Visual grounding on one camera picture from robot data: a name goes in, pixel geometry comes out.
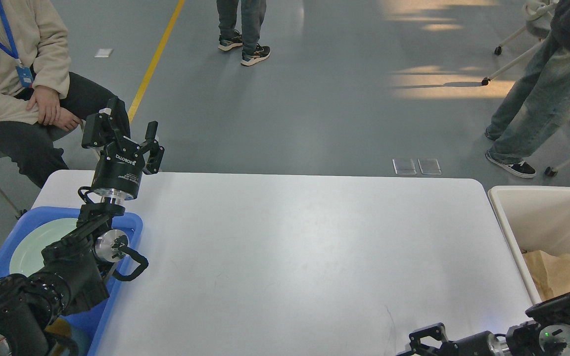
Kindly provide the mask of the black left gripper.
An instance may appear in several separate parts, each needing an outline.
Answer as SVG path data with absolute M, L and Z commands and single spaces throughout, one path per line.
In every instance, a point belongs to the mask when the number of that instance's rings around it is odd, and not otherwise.
M 160 171 L 165 148 L 156 137 L 158 122 L 148 123 L 144 143 L 138 144 L 130 137 L 130 123 L 125 104 L 118 97 L 108 100 L 106 106 L 86 117 L 82 136 L 82 148 L 102 148 L 91 190 L 108 197 L 119 194 L 123 200 L 135 200 L 145 175 Z

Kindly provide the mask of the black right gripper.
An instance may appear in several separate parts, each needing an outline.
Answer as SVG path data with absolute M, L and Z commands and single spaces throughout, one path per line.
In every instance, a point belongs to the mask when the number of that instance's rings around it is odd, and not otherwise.
M 508 356 L 509 346 L 505 340 L 489 331 L 473 334 L 453 342 L 448 342 L 445 324 L 438 322 L 422 327 L 409 334 L 409 350 L 396 354 L 396 356 L 414 356 L 414 354 L 442 354 L 444 356 Z M 424 338 L 432 338 L 441 342 L 439 348 L 426 345 Z

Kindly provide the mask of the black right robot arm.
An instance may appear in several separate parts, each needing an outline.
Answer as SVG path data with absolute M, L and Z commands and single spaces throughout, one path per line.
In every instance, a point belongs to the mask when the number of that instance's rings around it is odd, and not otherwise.
M 448 340 L 436 323 L 409 334 L 403 356 L 570 356 L 570 292 L 525 311 L 531 320 L 505 334 L 489 331 Z

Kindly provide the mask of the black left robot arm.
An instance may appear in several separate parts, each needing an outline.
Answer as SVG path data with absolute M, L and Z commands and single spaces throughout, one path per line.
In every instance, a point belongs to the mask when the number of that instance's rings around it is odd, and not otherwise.
M 81 145 L 99 149 L 100 159 L 91 185 L 78 190 L 84 204 L 76 228 L 43 248 L 38 272 L 0 278 L 0 356 L 54 356 L 57 349 L 79 356 L 70 336 L 48 327 L 108 299 L 110 278 L 132 281 L 149 265 L 112 221 L 124 214 L 124 201 L 138 196 L 142 175 L 159 171 L 164 148 L 156 121 L 143 142 L 128 138 L 117 123 L 117 102 L 86 118 Z

